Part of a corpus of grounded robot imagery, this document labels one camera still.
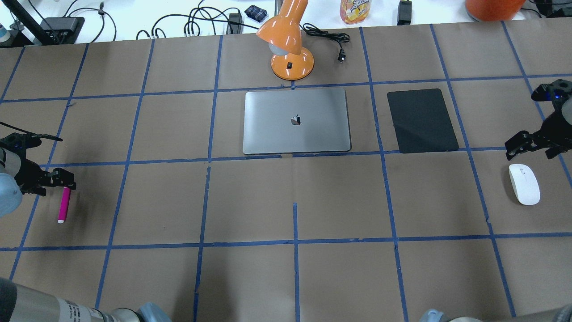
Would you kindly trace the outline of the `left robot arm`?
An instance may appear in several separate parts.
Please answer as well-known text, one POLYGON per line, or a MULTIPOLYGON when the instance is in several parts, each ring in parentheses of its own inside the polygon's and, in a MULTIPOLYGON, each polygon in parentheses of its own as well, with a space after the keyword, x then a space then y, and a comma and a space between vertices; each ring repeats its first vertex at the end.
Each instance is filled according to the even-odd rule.
MULTIPOLYGON (((26 152, 38 147, 43 139, 59 137, 16 130, 1 139, 1 215, 10 214, 25 194, 46 195, 49 187, 62 187, 59 224, 67 218, 71 191, 77 184, 74 174, 56 168, 45 171, 27 159, 26 152)), ((119 308, 105 312, 64 298, 37 291, 8 279, 1 279, 1 320, 3 322, 169 322, 170 317, 153 302, 138 310, 119 308)))

